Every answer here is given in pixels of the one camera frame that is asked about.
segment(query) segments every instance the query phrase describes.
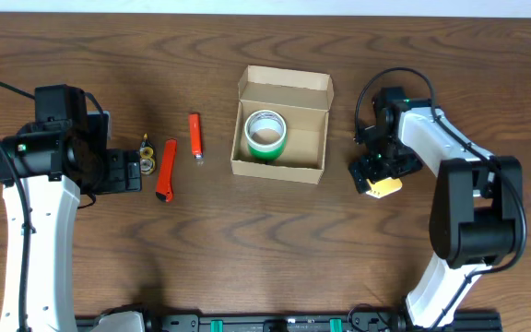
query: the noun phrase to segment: box lid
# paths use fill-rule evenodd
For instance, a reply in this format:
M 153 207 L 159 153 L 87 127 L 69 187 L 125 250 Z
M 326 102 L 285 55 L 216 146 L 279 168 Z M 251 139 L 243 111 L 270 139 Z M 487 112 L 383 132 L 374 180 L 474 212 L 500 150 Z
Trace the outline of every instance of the box lid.
M 327 112 L 333 101 L 328 74 L 249 65 L 239 81 L 239 100 Z

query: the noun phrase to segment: table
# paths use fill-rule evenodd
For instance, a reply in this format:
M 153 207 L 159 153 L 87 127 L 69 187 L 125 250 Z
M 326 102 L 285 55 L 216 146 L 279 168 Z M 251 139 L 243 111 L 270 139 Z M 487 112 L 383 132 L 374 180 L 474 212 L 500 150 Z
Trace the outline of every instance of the table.
M 232 175 L 237 82 L 247 65 L 331 75 L 336 96 L 318 185 Z M 506 331 L 531 330 L 531 19 L 0 14 L 0 79 L 92 92 L 112 112 L 113 147 L 137 148 L 145 133 L 158 147 L 179 138 L 172 203 L 153 194 L 156 172 L 142 193 L 100 196 L 79 211 L 76 314 L 141 301 L 206 314 L 399 303 L 431 257 L 435 179 L 426 168 L 376 200 L 357 194 L 347 170 L 363 151 L 352 141 L 360 89 L 396 65 L 429 75 L 469 138 L 522 162 L 525 257 L 481 279 L 463 307 L 495 308 Z M 377 87 L 393 85 L 428 94 L 408 74 Z M 202 166 L 189 152 L 190 112 L 202 117 Z M 368 102 L 362 113 L 373 119 Z M 30 101 L 0 89 L 0 136 L 33 116 Z M 0 185 L 0 312 L 5 259 Z

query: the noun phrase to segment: open box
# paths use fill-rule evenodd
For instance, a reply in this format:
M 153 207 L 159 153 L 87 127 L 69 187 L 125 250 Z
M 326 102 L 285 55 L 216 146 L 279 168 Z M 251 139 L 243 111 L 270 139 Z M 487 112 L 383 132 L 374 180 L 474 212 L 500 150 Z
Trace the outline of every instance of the open box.
M 249 65 L 239 81 L 239 109 L 230 154 L 233 174 L 318 184 L 325 170 L 325 146 L 333 83 L 327 74 Z M 279 113 L 287 125 L 284 152 L 269 162 L 249 151 L 243 127 L 254 112 Z

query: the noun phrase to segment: red tool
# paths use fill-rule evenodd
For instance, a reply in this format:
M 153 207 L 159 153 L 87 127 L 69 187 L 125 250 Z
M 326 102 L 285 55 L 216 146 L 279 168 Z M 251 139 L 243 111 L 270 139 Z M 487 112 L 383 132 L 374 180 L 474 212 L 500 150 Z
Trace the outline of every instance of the red tool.
M 173 162 L 175 161 L 176 152 L 177 141 L 175 139 L 168 139 L 167 142 L 165 142 L 163 160 L 161 162 L 161 171 L 159 172 L 157 189 L 155 190 L 157 198 L 163 202 L 171 202 L 173 200 L 173 189 L 171 189 L 171 172 L 173 171 Z
M 200 137 L 200 114 L 194 113 L 188 116 L 190 123 L 190 142 L 194 158 L 202 159 L 202 138 Z

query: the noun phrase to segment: white background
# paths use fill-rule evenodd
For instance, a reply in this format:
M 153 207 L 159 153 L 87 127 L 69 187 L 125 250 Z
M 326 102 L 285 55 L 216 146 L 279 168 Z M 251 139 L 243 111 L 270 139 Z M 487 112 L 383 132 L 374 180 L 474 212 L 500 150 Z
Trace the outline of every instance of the white background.
M 531 0 L 0 0 L 0 11 L 531 18 Z

